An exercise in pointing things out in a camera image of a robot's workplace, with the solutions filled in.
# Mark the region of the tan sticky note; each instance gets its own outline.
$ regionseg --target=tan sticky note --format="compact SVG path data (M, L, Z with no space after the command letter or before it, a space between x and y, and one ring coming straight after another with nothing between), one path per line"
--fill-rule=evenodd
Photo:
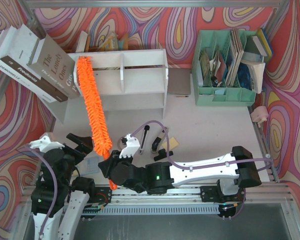
M179 143L177 142L177 140L175 139L174 136L169 138L169 151L171 151L172 149L174 149L178 145L179 145ZM162 143L161 146L167 151L167 142Z

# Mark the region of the swirly patterned wall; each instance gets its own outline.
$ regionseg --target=swirly patterned wall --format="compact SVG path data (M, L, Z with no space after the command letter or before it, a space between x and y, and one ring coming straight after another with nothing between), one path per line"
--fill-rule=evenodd
M99 46L115 32L129 33L129 49L166 48L173 67L191 68L201 29L240 27L256 30L265 25L272 8L42 8L35 13L47 33L69 49L81 31L91 36L90 46Z
M0 0L0 33L25 21L16 1ZM38 98L12 80L0 102L0 240L11 237L22 190L32 181L38 163L22 146L38 139L51 122L51 113Z
M291 0L270 34L274 57L267 66L264 92L267 106L264 134L280 179L292 189L300 209L300 1Z

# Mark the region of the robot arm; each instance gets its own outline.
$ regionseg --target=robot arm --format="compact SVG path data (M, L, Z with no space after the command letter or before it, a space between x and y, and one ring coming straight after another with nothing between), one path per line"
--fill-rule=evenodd
M216 179L218 187L224 196L234 195L239 188L256 187L261 184L259 174L254 162L229 164L228 162L243 159L252 159L252 154L242 146L235 146L232 152L226 155L194 162L155 162L145 167L136 167L132 164L133 155L138 150L138 140L126 136L126 147L119 151L112 151L107 161L98 164L105 178L111 179L114 184L148 194L165 194L168 189L179 187L183 184ZM194 169L196 166L209 166L211 164L224 163L202 169ZM188 170L177 166L188 167Z
M31 148L39 148L44 153L43 158L52 167L57 178L57 199L43 229L44 239L56 239L58 236L58 240L72 240L85 204L93 203L91 198L96 195L93 179L77 177L72 182L69 206L58 228L74 167L93 150L91 137L78 137L70 133L67 138L78 146L72 149L61 144L55 141L50 133L45 133L39 140L30 143ZM216 179L218 180L217 192L222 198L233 196L240 188L256 187L261 184L254 162L229 164L231 161L253 158L252 154L241 146L233 147L231 153L208 160L175 162L174 165L170 162L155 162L145 167L136 167L132 161L140 147L139 141L128 134L125 137L125 144L126 147L122 151L113 150L109 159L100 162L98 166L105 178L137 193L146 191L150 195L165 194L168 189L187 183ZM209 166L209 168L197 169L198 166ZM51 173L44 164L41 165L41 171L42 175L38 178L36 188L31 195L36 240L41 237L39 231L51 206L54 193Z
M57 182L57 197L52 212L44 224L45 218L53 202L54 181L45 164L41 165L42 174L36 181L36 186L31 194L33 219L35 225L35 238L72 240L85 204L95 195L95 183L91 178L77 177L70 188L71 195L66 214L59 226L65 199L69 193L69 183L75 169L87 154L93 150L91 137L79 137L68 134L68 139L78 146L72 149L55 141L52 133L43 134L39 140L30 142L32 149L39 148L44 153L43 158L51 166Z

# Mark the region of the black bracket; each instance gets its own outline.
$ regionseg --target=black bracket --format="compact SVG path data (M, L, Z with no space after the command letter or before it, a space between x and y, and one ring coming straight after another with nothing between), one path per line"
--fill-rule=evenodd
M220 187L217 185L213 186L201 186L200 197L203 203L241 203L244 199L244 193L242 189L239 189L237 194L234 195L223 195Z

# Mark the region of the white table surface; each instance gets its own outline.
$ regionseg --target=white table surface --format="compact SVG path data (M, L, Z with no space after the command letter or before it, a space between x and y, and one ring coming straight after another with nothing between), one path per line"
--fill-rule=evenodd
M171 157L176 162L219 157L230 153L234 146L243 146L252 153L254 158L262 158L247 107L199 107L195 105L192 83L191 90L189 97L167 96L164 119L162 119L162 109L106 112L106 122L113 149L118 149L117 142L120 137L134 132L149 120L158 120L169 128L169 137L175 137L179 143L179 146L173 149L174 155ZM154 163L154 155L150 153L150 148L160 131L159 125L150 124L146 149L143 155L138 153L134 155L132 162L134 165L144 167L146 164ZM83 98L68 100L64 124L57 120L53 133L60 143L66 143L70 147L76 147L76 144L66 139L68 133L81 137L92 135ZM140 139L141 135L142 131L136 137ZM88 157L96 155L93 151ZM263 162L256 162L257 168L263 166L265 166ZM266 170L261 171L259 176L262 182L269 181ZM93 178L97 185L108 184L108 179L103 177L101 171L85 177ZM215 182L215 179L201 181L201 183Z

